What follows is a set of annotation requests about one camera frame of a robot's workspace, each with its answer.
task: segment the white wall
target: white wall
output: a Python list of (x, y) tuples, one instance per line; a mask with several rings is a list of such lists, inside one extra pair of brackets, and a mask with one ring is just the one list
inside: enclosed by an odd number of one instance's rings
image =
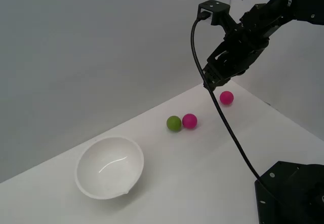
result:
[[(231, 0), (238, 19), (257, 3), (269, 0)], [(324, 27), (292, 21), (270, 37), (269, 47), (241, 77), (240, 85), (324, 139)]]
[(200, 83), (204, 1), (0, 0), (0, 182)]

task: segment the pink ball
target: pink ball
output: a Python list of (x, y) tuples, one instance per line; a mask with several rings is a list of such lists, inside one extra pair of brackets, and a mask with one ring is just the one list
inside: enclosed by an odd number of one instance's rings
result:
[(222, 104), (230, 105), (234, 100), (234, 95), (230, 91), (223, 91), (219, 99), (221, 100)]
[(193, 114), (186, 114), (182, 118), (182, 125), (187, 129), (193, 129), (194, 127), (196, 127), (197, 122), (198, 122), (197, 117)]

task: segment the white table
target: white table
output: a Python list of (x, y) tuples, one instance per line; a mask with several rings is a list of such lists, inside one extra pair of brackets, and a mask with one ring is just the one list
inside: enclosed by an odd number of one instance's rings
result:
[[(223, 107), (225, 115), (260, 174), (278, 160), (324, 164), (323, 141), (235, 83), (224, 89), (235, 96), (232, 106)], [(166, 129), (168, 116), (186, 113), (197, 115), (198, 128), (179, 133)], [(93, 200), (77, 189), (73, 171), (87, 145), (107, 135), (125, 135), (138, 142), (144, 171), (129, 194)], [(207, 91), (198, 86), (1, 183), (0, 220), (257, 224), (254, 181)]]

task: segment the ceramic bowl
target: ceramic bowl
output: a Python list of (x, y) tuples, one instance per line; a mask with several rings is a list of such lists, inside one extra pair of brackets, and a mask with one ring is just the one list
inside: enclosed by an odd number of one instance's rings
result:
[(142, 150), (133, 140), (120, 136), (103, 138), (80, 156), (75, 183), (93, 199), (111, 199), (129, 192), (143, 166)]

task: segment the robotic arm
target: robotic arm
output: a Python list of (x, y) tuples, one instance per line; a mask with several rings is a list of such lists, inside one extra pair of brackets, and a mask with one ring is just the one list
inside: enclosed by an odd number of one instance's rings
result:
[[(324, 0), (270, 0), (256, 4), (237, 24), (229, 15), (230, 6), (209, 0), (199, 5), (191, 30), (194, 61), (215, 107), (247, 166), (255, 175), (260, 224), (323, 224), (324, 165), (277, 162), (260, 176), (245, 155), (213, 93), (233, 76), (243, 74), (269, 44), (269, 37), (291, 20), (324, 25)], [(201, 20), (221, 25), (224, 41), (202, 69), (194, 46), (194, 31)]]
[(209, 87), (215, 90), (233, 76), (243, 74), (269, 44), (269, 37), (291, 20), (324, 25), (324, 0), (270, 0), (256, 4), (237, 24), (230, 5), (209, 0), (199, 5), (198, 15), (211, 13), (211, 25), (221, 25), (224, 41), (207, 59), (203, 69)]

